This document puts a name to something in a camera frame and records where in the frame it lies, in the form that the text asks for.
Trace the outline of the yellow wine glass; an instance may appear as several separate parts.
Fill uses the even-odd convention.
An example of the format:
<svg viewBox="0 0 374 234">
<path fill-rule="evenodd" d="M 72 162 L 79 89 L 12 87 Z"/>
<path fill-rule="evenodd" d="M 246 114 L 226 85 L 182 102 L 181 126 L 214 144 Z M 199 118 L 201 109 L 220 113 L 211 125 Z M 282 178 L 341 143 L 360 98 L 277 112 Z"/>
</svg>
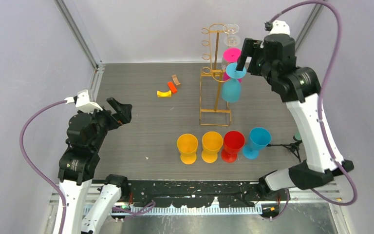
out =
<svg viewBox="0 0 374 234">
<path fill-rule="evenodd" d="M 180 160 L 191 165 L 197 159 L 198 139 L 192 134 L 183 134 L 177 139 L 177 148 L 180 153 Z"/>
<path fill-rule="evenodd" d="M 223 146 L 223 137 L 215 131 L 207 132 L 202 137 L 203 151 L 201 157 L 206 163 L 214 163 L 218 159 L 218 153 Z"/>
</svg>

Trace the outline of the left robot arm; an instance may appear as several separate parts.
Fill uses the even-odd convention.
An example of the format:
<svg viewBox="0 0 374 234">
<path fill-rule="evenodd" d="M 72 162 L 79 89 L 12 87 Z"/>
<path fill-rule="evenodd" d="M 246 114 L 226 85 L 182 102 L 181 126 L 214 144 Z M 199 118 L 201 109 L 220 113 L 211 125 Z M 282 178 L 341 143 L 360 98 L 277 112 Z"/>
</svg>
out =
<svg viewBox="0 0 374 234">
<path fill-rule="evenodd" d="M 110 97 L 106 110 L 88 98 L 74 97 L 78 109 L 69 120 L 67 149 L 59 161 L 58 217 L 54 233 L 97 234 L 110 214 L 115 202 L 129 198 L 128 179 L 121 175 L 108 175 L 99 197 L 84 215 L 84 206 L 95 169 L 100 161 L 99 151 L 108 131 L 115 130 L 132 119 L 132 105 Z"/>
</svg>

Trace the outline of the yellow wine glass front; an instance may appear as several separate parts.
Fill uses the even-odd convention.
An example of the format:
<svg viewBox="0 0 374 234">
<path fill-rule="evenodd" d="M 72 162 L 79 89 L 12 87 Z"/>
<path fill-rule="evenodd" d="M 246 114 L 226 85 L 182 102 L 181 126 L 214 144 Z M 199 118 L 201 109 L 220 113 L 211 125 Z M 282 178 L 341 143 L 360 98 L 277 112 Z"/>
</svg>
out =
<svg viewBox="0 0 374 234">
<path fill-rule="evenodd" d="M 206 163 L 214 163 L 218 159 L 218 153 L 223 146 L 223 137 L 215 131 L 207 132 L 202 137 L 203 151 L 201 157 Z"/>
</svg>

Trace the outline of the red plastic wine glass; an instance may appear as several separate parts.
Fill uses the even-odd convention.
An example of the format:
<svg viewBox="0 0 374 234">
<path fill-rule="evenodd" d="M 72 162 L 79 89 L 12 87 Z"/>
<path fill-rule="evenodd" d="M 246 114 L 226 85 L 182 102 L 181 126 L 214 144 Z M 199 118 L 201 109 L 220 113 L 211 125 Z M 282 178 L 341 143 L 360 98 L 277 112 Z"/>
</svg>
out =
<svg viewBox="0 0 374 234">
<path fill-rule="evenodd" d="M 224 136 L 221 158 L 224 162 L 233 163 L 245 145 L 244 135 L 239 131 L 229 131 Z"/>
</svg>

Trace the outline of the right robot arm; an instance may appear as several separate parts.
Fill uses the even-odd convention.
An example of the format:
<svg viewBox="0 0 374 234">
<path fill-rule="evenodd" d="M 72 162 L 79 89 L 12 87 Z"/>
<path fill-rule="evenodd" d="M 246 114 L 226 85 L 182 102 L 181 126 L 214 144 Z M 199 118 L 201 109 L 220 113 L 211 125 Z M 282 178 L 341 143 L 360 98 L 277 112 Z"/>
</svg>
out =
<svg viewBox="0 0 374 234">
<path fill-rule="evenodd" d="M 245 38 L 237 61 L 239 71 L 245 70 L 247 58 L 251 58 L 247 72 L 265 78 L 285 103 L 306 152 L 303 162 L 259 178 L 260 197 L 271 200 L 284 188 L 321 187 L 343 172 L 352 171 L 354 163 L 343 158 L 331 132 L 323 137 L 322 129 L 330 128 L 324 111 L 318 109 L 320 82 L 312 68 L 296 65 L 295 40 L 287 34 L 271 34 L 264 40 Z"/>
</svg>

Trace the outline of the blue wine glass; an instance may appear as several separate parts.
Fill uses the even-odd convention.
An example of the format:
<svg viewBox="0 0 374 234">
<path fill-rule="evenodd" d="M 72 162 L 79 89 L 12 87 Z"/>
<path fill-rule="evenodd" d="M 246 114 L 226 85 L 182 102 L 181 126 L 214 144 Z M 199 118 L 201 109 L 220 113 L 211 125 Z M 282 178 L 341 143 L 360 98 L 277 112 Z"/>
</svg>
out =
<svg viewBox="0 0 374 234">
<path fill-rule="evenodd" d="M 246 75 L 246 69 L 236 70 L 237 63 L 227 65 L 224 73 L 224 84 L 222 86 L 222 99 L 229 103 L 237 102 L 240 99 L 242 86 L 240 79 Z"/>
<path fill-rule="evenodd" d="M 256 159 L 259 156 L 260 150 L 270 144 L 271 139 L 269 131 L 265 128 L 253 128 L 249 133 L 247 143 L 242 148 L 244 157 L 247 159 Z"/>
</svg>

